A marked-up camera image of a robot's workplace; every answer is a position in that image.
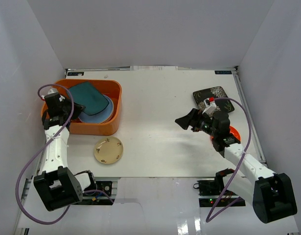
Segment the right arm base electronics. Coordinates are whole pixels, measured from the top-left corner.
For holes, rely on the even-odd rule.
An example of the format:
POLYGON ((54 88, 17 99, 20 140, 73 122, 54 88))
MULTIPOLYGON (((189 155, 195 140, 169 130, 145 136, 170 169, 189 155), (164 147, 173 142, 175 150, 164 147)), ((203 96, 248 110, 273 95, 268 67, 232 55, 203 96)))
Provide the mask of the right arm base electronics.
MULTIPOLYGON (((199 206, 201 208, 212 208, 221 193, 221 190, 217 186, 215 180, 211 178, 198 180, 193 185, 193 188, 195 190, 198 190, 199 206)), ((238 196, 235 193, 226 191, 222 196, 220 202, 217 204, 217 207, 224 208, 225 206, 233 202, 236 198, 238 198, 238 196)))

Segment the teal square plate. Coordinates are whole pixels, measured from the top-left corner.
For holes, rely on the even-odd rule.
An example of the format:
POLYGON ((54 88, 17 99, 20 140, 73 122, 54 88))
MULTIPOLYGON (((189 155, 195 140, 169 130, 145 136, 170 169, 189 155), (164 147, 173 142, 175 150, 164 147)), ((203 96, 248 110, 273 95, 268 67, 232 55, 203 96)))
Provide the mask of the teal square plate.
POLYGON ((69 88, 75 103, 84 106, 83 112, 89 116, 104 111, 109 105, 105 96, 90 82, 79 83, 69 88))

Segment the light blue round plate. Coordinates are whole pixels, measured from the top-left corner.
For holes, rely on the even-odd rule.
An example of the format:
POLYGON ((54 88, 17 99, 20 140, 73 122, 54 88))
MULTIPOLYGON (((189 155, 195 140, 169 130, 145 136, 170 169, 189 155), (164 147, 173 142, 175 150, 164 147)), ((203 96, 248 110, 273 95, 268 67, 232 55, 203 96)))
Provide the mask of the light blue round plate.
POLYGON ((101 124, 101 123, 107 122, 112 117, 113 111, 114 111, 114 103, 108 96, 106 96, 106 95, 103 95, 103 96, 109 102, 107 107, 100 113, 98 113, 96 115, 92 115, 92 116, 89 116, 89 115, 85 114, 84 112, 82 112, 78 117, 81 122, 101 124))

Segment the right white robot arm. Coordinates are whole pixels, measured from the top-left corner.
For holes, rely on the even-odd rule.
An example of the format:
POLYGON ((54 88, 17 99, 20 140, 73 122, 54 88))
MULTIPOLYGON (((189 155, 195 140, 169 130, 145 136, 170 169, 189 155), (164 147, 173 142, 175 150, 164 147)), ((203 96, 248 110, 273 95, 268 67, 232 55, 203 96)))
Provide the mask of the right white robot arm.
POLYGON ((190 128, 211 136, 215 151, 235 165, 235 169, 216 172, 212 186, 218 194, 232 191, 251 204, 258 219, 265 224, 297 214, 289 176, 275 173, 246 152, 240 140, 231 133, 227 113, 216 111, 209 117, 192 109, 175 122, 184 130, 190 128))

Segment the black floral square plate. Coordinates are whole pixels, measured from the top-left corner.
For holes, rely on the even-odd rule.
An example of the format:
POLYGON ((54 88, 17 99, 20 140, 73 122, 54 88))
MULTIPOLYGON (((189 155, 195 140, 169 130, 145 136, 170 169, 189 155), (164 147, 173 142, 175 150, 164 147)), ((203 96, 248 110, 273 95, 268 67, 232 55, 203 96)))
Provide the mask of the black floral square plate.
MULTIPOLYGON (((204 103, 205 99, 210 97, 214 97, 214 98, 228 97, 226 92, 221 86, 194 91, 192 94, 198 108, 202 111, 206 108, 206 105, 204 103)), ((230 100, 226 100, 226 99, 216 100, 215 104, 216 104, 216 109, 214 111, 207 111, 209 116, 212 116, 213 113, 216 111, 223 111, 225 113, 230 113, 235 110, 230 100)))

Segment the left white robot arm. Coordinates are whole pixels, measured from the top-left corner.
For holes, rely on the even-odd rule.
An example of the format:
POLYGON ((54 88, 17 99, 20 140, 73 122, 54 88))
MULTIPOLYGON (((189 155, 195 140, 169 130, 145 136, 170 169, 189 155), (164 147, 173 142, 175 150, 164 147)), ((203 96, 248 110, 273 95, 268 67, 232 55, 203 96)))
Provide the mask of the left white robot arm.
POLYGON ((46 110, 42 124, 49 143, 44 150, 41 174, 33 179, 34 187, 48 211, 79 203, 83 193, 93 195, 97 183, 89 170, 73 174, 68 168, 69 125, 84 106, 51 89, 45 96, 46 110))

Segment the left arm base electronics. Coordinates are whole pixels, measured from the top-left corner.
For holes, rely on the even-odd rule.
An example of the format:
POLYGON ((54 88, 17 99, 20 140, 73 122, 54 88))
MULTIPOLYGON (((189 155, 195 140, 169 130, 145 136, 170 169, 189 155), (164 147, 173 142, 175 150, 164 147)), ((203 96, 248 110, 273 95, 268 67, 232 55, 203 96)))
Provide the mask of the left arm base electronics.
POLYGON ((75 205, 80 206, 111 206, 115 200, 112 181, 96 181, 94 186, 89 186, 83 193, 82 201, 75 205))

